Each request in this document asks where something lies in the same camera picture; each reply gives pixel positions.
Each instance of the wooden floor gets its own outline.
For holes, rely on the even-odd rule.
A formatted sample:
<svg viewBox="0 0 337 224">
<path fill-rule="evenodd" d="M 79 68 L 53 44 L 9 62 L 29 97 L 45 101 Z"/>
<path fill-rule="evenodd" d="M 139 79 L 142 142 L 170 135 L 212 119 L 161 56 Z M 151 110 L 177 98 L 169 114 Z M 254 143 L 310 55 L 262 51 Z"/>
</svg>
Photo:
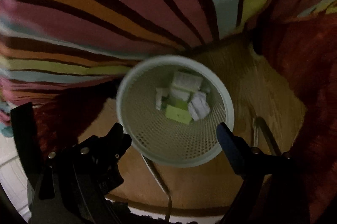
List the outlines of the wooden floor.
<svg viewBox="0 0 337 224">
<path fill-rule="evenodd" d="M 191 58 L 214 71 L 228 89 L 235 111 L 235 135 L 251 143 L 252 121 L 255 116 L 262 116 L 281 150 L 286 151 L 301 127 L 305 106 L 264 58 L 252 57 L 248 43 L 244 35 L 238 35 L 221 47 L 194 53 Z M 80 136 L 80 141 L 93 134 L 106 135 L 116 121 L 115 101 L 108 100 L 97 120 Z M 259 147 L 269 153 L 263 137 L 259 139 Z M 176 209 L 229 206 L 242 183 L 223 153 L 193 168 L 156 166 L 171 191 Z M 165 194 L 132 147 L 120 160 L 119 170 L 125 182 L 111 192 L 112 197 L 135 204 L 167 206 Z"/>
</svg>

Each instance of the red fabric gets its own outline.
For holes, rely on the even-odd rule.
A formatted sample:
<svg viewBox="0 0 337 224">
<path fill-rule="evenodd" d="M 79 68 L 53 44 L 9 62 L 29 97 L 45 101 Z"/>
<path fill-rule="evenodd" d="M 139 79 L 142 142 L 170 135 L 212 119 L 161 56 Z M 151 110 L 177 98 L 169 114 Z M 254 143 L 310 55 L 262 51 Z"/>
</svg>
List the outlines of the red fabric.
<svg viewBox="0 0 337 224">
<path fill-rule="evenodd" d="M 307 107 L 290 153 L 301 167 L 313 223 L 337 194 L 337 14 L 271 24 L 262 36 L 263 55 Z"/>
<path fill-rule="evenodd" d="M 52 102 L 34 109 L 43 158 L 52 151 L 77 144 L 77 137 L 97 118 L 114 89 L 111 82 L 67 89 Z"/>
</svg>

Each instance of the screw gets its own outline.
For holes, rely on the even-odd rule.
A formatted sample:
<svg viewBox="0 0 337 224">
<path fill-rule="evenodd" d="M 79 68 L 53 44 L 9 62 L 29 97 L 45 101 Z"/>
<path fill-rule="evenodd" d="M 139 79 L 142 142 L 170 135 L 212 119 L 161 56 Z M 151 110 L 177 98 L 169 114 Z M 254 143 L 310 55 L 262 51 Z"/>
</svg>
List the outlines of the screw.
<svg viewBox="0 0 337 224">
<path fill-rule="evenodd" d="M 53 159 L 55 156 L 56 156 L 56 153 L 55 153 L 55 152 L 51 152 L 51 153 L 48 155 L 48 158 Z"/>
<path fill-rule="evenodd" d="M 261 150 L 257 147 L 252 147 L 250 150 L 254 155 L 258 155 L 261 152 Z"/>
<path fill-rule="evenodd" d="M 86 155 L 87 153 L 89 153 L 89 151 L 90 151 L 90 149 L 89 149 L 88 147 L 83 147 L 83 148 L 81 149 L 81 154 L 82 154 L 82 155 Z"/>
<path fill-rule="evenodd" d="M 284 152 L 283 154 L 282 154 L 282 156 L 284 156 L 285 158 L 287 158 L 287 159 L 291 159 L 291 154 L 289 154 L 288 152 Z"/>
</svg>

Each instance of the multicolored striped blanket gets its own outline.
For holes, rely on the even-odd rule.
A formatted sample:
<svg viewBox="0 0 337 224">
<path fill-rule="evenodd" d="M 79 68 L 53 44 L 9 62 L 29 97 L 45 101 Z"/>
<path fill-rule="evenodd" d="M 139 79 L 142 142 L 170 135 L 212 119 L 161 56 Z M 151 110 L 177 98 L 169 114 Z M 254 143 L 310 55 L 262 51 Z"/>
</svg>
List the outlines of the multicolored striped blanket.
<svg viewBox="0 0 337 224">
<path fill-rule="evenodd" d="M 337 0 L 0 0 L 5 100 L 43 104 L 267 21 L 308 20 Z"/>
</svg>

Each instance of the metal rod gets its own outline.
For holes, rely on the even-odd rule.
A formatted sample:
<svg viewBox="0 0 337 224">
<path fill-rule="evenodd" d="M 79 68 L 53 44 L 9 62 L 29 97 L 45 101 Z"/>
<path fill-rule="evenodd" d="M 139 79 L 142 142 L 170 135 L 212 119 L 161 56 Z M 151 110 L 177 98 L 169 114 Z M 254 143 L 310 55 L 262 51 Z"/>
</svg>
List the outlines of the metal rod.
<svg viewBox="0 0 337 224">
<path fill-rule="evenodd" d="M 261 130 L 263 133 L 263 136 L 265 137 L 269 150 L 274 156 L 281 156 L 281 150 L 279 146 L 277 145 L 277 142 L 273 136 L 273 133 L 270 131 L 266 121 L 262 117 L 257 117 L 254 120 L 254 138 L 255 138 L 255 131 Z"/>
<path fill-rule="evenodd" d="M 258 136 L 260 128 L 256 126 L 255 122 L 253 122 L 253 147 L 258 147 Z"/>
<path fill-rule="evenodd" d="M 170 216 L 171 216 L 171 211 L 172 211 L 172 199 L 171 199 L 171 193 L 169 188 L 166 186 L 164 180 L 161 178 L 158 170 L 156 169 L 156 167 L 154 166 L 154 163 L 152 160 L 144 157 L 142 155 L 142 158 L 147 166 L 147 168 L 149 169 L 149 171 L 151 172 L 152 176 L 154 177 L 154 179 L 156 180 L 156 182 L 158 183 L 158 185 L 160 186 L 161 190 L 166 194 L 167 199 L 168 199 L 168 205 L 167 205 L 167 212 L 165 215 L 165 221 L 169 222 L 170 221 Z"/>
</svg>

